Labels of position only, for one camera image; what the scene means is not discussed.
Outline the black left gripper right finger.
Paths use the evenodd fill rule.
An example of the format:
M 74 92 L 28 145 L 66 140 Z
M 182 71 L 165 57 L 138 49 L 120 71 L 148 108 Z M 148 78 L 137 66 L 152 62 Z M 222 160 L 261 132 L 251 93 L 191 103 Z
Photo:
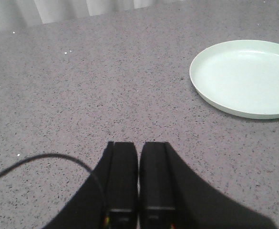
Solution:
M 275 229 L 198 176 L 168 142 L 146 142 L 140 158 L 142 229 Z

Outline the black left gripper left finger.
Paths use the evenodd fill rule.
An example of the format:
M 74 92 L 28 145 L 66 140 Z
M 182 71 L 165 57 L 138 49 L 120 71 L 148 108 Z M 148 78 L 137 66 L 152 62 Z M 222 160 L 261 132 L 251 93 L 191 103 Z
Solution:
M 108 142 L 87 180 L 47 229 L 135 229 L 138 159 L 132 142 Z

